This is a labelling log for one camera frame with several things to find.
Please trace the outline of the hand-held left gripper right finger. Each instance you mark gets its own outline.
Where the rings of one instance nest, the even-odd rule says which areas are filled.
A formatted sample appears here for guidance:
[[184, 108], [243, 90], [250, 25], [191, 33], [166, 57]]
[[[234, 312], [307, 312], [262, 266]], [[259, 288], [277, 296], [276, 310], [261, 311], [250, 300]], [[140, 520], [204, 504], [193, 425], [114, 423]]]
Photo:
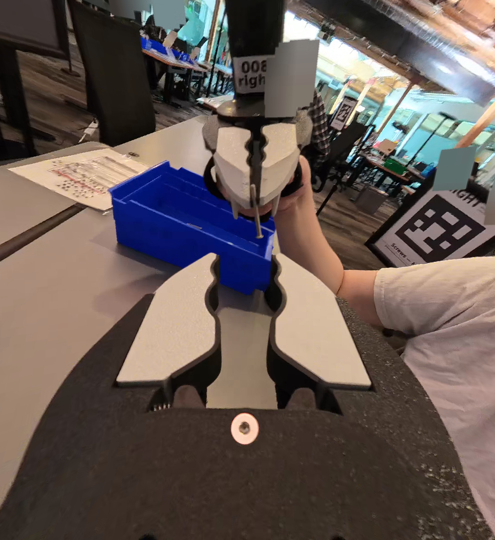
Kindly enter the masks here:
[[319, 278], [284, 254], [274, 255], [265, 301], [273, 312], [266, 368], [278, 409], [302, 388], [313, 392], [319, 409], [337, 409], [334, 390], [372, 390], [337, 297]]

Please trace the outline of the long office desk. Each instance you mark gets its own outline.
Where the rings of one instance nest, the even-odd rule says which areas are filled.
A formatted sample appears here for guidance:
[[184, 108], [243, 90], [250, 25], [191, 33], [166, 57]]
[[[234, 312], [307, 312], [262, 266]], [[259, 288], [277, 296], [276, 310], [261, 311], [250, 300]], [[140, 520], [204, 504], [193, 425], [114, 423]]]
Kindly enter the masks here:
[[163, 72], [163, 103], [180, 108], [179, 100], [204, 100], [232, 91], [232, 70], [225, 65], [199, 61], [196, 51], [178, 51], [145, 36], [140, 40], [147, 65], [152, 62], [156, 72]]

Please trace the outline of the blue plastic bin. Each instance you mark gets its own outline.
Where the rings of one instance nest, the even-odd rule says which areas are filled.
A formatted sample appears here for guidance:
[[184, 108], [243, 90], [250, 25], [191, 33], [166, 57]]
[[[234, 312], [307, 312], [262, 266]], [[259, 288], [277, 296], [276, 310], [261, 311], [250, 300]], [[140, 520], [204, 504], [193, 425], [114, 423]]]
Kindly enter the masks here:
[[180, 268], [209, 253], [220, 258], [222, 285], [247, 295], [270, 283], [275, 226], [234, 218], [203, 177], [164, 161], [109, 189], [117, 242]]

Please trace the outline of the wooden post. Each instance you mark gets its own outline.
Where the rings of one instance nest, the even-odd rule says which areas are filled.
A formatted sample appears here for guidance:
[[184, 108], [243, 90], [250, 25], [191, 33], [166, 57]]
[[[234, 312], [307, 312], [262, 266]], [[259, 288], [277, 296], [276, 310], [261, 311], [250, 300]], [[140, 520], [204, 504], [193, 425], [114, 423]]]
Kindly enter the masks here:
[[468, 147], [473, 144], [477, 136], [489, 125], [493, 123], [495, 119], [495, 101], [489, 105], [487, 110], [483, 112], [481, 117], [476, 121], [473, 127], [461, 138], [461, 140], [454, 146], [456, 149]]

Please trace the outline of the person's right forearm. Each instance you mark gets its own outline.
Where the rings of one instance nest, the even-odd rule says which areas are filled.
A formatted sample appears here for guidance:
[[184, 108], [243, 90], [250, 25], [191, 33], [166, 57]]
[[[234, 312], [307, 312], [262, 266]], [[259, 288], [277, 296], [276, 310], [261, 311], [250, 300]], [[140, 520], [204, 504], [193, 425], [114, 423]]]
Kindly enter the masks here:
[[304, 209], [307, 211], [304, 224], [294, 231], [294, 236], [277, 230], [280, 251], [317, 277], [336, 297], [345, 300], [361, 320], [382, 328], [374, 302], [378, 271], [345, 269], [322, 232], [314, 202]]

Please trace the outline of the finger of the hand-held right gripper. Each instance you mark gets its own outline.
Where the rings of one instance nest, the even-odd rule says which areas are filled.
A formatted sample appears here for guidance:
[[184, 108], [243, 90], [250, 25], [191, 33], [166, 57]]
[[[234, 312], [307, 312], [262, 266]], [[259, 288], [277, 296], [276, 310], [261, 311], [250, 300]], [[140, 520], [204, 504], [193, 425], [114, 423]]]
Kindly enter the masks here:
[[251, 168], [248, 145], [251, 132], [242, 127], [222, 126], [217, 131], [213, 153], [217, 187], [236, 207], [252, 209]]
[[265, 125], [259, 203], [268, 204], [288, 185], [298, 165], [300, 149], [294, 123]]

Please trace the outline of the printed paper sheet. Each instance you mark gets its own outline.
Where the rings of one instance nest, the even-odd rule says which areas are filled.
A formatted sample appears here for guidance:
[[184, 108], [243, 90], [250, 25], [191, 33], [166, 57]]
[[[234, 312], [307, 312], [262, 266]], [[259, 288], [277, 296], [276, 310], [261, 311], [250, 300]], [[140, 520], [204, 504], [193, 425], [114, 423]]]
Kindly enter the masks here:
[[112, 208], [110, 190], [149, 167], [106, 148], [8, 169], [76, 203], [105, 212]]

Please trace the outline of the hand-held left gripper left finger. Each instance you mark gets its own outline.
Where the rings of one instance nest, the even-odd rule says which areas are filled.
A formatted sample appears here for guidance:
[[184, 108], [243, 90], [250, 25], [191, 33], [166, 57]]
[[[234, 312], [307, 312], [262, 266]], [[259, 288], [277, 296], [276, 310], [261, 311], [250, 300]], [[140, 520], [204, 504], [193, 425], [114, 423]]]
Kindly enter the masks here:
[[217, 316], [220, 258], [209, 253], [163, 282], [116, 378], [118, 387], [153, 387], [172, 404], [182, 386], [205, 403], [221, 371], [221, 326]]

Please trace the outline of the long metal bolt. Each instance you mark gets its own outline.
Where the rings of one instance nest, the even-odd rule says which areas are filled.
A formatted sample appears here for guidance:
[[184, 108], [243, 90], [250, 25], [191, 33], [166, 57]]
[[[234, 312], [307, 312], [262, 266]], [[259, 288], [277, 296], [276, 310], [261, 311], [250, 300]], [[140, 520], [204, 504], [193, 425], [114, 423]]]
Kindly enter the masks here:
[[259, 206], [257, 202], [257, 188], [254, 184], [250, 184], [250, 197], [251, 197], [251, 207], [253, 210], [253, 218], [256, 225], [256, 233], [257, 239], [262, 239], [262, 229], [261, 229], [261, 223], [260, 223], [260, 212], [259, 212]]

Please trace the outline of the person's right hand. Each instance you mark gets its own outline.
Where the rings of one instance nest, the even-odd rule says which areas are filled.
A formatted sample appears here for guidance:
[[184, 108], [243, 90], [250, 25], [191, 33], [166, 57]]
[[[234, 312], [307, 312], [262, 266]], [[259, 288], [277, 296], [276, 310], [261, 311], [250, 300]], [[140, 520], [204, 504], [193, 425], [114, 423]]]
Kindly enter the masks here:
[[313, 203], [312, 187], [311, 187], [311, 169], [307, 159], [301, 155], [298, 166], [293, 173], [286, 188], [292, 186], [294, 189], [290, 194], [281, 195], [279, 203], [274, 206], [272, 202], [266, 204], [259, 209], [260, 220], [266, 216], [272, 216], [272, 212], [276, 210], [274, 219], [276, 221], [276, 229], [284, 230], [285, 235], [294, 236], [298, 227], [304, 224], [307, 211], [304, 207], [309, 203]]

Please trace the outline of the black office chair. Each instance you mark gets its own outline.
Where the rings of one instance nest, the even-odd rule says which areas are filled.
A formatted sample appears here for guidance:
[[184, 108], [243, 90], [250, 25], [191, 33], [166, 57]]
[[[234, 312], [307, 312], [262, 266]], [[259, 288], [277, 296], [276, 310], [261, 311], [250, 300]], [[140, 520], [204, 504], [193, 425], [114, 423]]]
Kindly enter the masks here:
[[156, 113], [138, 28], [68, 1], [99, 140], [118, 146], [153, 133]]
[[374, 125], [367, 126], [358, 122], [351, 123], [331, 141], [328, 159], [312, 173], [314, 193], [320, 193], [327, 183], [331, 181], [334, 183], [325, 200], [317, 209], [317, 216], [320, 215], [333, 194], [337, 191], [342, 192], [345, 188], [346, 175], [352, 172], [352, 165], [348, 158], [353, 148], [356, 147], [358, 151], [363, 149], [374, 130]]

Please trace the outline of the black framed board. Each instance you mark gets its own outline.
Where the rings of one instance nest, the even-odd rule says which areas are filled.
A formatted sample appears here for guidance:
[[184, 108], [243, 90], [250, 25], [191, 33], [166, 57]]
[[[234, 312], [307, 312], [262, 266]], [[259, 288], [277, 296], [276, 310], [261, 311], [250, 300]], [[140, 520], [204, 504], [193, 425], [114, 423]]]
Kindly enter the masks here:
[[35, 134], [54, 139], [30, 125], [18, 51], [70, 61], [65, 1], [0, 1], [0, 90], [8, 124], [22, 138], [4, 138], [0, 125], [0, 163], [36, 156]]

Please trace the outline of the grey waste bin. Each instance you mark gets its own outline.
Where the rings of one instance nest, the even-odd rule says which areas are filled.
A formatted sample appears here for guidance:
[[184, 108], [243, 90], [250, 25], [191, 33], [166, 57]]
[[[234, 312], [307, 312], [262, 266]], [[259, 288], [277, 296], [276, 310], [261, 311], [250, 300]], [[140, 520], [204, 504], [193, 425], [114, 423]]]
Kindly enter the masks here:
[[368, 215], [374, 215], [379, 208], [388, 199], [388, 194], [385, 191], [368, 185], [364, 186], [354, 199], [354, 204], [357, 209]]

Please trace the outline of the framed marker sign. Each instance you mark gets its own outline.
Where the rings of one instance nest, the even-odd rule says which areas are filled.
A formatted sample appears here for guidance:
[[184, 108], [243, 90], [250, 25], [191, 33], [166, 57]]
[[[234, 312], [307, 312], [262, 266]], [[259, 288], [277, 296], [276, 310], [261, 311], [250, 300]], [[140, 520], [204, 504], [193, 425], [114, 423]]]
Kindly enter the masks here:
[[365, 246], [386, 267], [485, 256], [495, 250], [486, 204], [465, 190], [428, 191], [400, 208]]
[[354, 114], [357, 104], [358, 101], [355, 98], [344, 96], [332, 114], [330, 128], [341, 132], [346, 127], [349, 118]]

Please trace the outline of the person's white shirt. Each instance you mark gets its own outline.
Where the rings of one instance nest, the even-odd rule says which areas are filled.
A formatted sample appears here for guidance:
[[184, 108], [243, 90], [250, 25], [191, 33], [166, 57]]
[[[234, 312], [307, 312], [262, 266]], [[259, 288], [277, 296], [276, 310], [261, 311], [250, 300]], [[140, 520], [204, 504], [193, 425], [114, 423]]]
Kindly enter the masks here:
[[374, 302], [437, 409], [495, 534], [495, 257], [382, 268]]

